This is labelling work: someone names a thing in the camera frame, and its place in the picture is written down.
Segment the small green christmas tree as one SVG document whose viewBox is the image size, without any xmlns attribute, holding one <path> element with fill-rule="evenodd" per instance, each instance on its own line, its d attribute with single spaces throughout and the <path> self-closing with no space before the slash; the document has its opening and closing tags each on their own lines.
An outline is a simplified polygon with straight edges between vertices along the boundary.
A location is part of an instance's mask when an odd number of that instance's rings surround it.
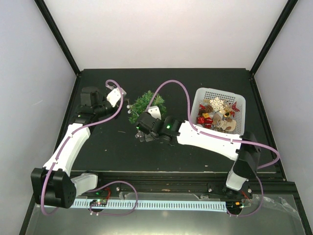
<svg viewBox="0 0 313 235">
<path fill-rule="evenodd" d="M 130 114 L 129 122 L 130 124 L 135 124 L 137 121 L 137 118 L 141 113 L 143 113 L 150 101 L 152 100 L 152 97 L 154 96 L 154 93 L 152 91 L 145 92 L 142 96 L 138 97 L 134 103 L 130 103 L 129 100 L 127 101 L 128 105 L 127 108 L 128 113 Z M 157 106 L 160 110 L 161 117 L 165 117 L 166 114 L 166 107 L 165 107 L 165 100 L 160 94 L 157 94 L 150 105 L 150 107 Z"/>
</svg>

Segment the white bulb string lights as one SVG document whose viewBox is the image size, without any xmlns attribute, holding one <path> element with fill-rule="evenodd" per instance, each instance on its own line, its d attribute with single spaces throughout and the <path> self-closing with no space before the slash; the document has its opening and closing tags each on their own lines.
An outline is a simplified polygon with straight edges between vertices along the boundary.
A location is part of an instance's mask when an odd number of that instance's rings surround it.
<svg viewBox="0 0 313 235">
<path fill-rule="evenodd" d="M 139 117 L 139 114 L 133 110 L 133 105 L 130 103 L 130 99 L 127 99 L 127 113 L 130 115 L 130 119 L 134 120 L 136 122 L 137 118 Z M 153 137 L 151 134 L 145 134 L 142 131 L 137 129 L 137 133 L 135 134 L 135 138 L 138 139 L 140 142 L 151 142 L 153 141 Z"/>
</svg>

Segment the white perforated plastic basket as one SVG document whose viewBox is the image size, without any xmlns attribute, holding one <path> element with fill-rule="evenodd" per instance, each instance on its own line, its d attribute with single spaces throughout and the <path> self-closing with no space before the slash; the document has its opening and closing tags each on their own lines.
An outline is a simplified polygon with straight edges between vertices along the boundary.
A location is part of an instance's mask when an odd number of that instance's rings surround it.
<svg viewBox="0 0 313 235">
<path fill-rule="evenodd" d="M 219 97 L 220 99 L 224 101 L 224 108 L 222 110 L 219 110 L 218 112 L 213 111 L 209 114 L 203 114 L 202 116 L 205 118 L 210 117 L 212 119 L 214 114 L 219 114 L 222 117 L 222 119 L 226 119 L 226 118 L 234 119 L 237 123 L 237 126 L 235 130 L 232 132 L 227 132 L 227 131 L 223 131 L 222 129 L 214 128 L 213 125 L 210 129 L 213 131 L 243 135 L 245 132 L 246 100 L 243 96 L 239 94 L 234 94 L 234 93 L 230 93 L 226 91 L 209 89 L 209 88 L 199 88 L 196 91 L 191 114 L 190 114 L 192 123 L 197 125 L 197 117 L 199 117 L 198 112 L 199 112 L 200 106 L 210 105 L 209 100 L 214 99 L 215 97 Z M 231 105 L 234 102 L 237 102 L 237 107 L 240 109 L 239 112 L 234 113 L 231 111 Z"/>
</svg>

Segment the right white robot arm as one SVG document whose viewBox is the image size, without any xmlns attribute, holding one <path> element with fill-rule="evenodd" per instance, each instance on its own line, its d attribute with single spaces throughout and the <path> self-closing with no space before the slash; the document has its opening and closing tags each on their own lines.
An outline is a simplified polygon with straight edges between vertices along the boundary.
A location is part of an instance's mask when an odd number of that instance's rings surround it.
<svg viewBox="0 0 313 235">
<path fill-rule="evenodd" d="M 218 132 L 195 126 L 188 121 L 173 117 L 160 120 L 148 112 L 138 117 L 135 127 L 153 140 L 169 144 L 190 145 L 216 152 L 234 162 L 228 172 L 225 187 L 240 191 L 244 183 L 256 177 L 261 149 L 248 140 L 251 134 L 236 135 Z"/>
</svg>

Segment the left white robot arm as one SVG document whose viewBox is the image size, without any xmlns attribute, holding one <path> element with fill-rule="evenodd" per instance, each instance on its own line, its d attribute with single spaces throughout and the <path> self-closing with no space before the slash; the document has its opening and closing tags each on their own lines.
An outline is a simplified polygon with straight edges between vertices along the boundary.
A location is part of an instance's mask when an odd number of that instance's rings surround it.
<svg viewBox="0 0 313 235">
<path fill-rule="evenodd" d="M 77 196 L 96 187 L 96 174 L 83 173 L 71 178 L 70 172 L 95 125 L 100 123 L 100 118 L 108 121 L 121 109 L 125 91 L 119 87 L 110 87 L 110 90 L 107 96 L 102 95 L 96 87 L 81 90 L 80 103 L 60 145 L 43 167 L 31 172 L 35 202 L 41 207 L 68 209 Z"/>
</svg>

